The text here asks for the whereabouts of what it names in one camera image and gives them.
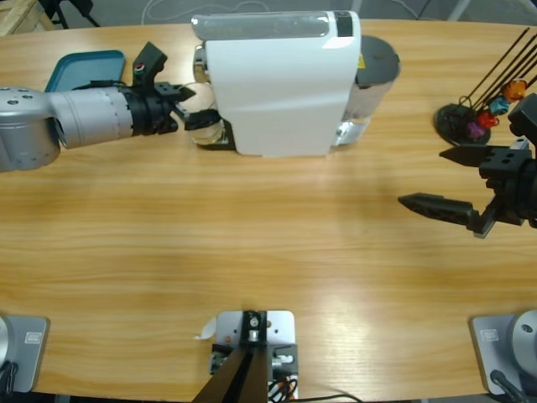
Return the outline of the arm gripper black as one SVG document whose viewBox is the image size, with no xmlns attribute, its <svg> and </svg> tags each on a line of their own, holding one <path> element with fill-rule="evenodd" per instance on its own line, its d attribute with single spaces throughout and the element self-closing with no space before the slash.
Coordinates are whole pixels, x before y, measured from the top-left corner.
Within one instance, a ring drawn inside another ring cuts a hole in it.
<svg viewBox="0 0 537 403">
<path fill-rule="evenodd" d="M 485 238 L 495 222 L 536 228 L 536 159 L 530 149 L 503 146 L 459 145 L 439 153 L 459 165 L 479 167 L 480 176 L 494 196 L 480 213 L 469 201 L 414 193 L 399 196 L 400 204 L 423 217 L 463 226 Z"/>
<path fill-rule="evenodd" d="M 131 86 L 125 88 L 125 99 L 132 117 L 132 136 L 166 134 L 175 132 L 179 124 L 171 117 L 176 104 L 196 95 L 186 85 L 158 82 L 154 86 Z M 186 113 L 183 117 L 185 130 L 208 128 L 220 121 L 216 109 Z"/>
</svg>

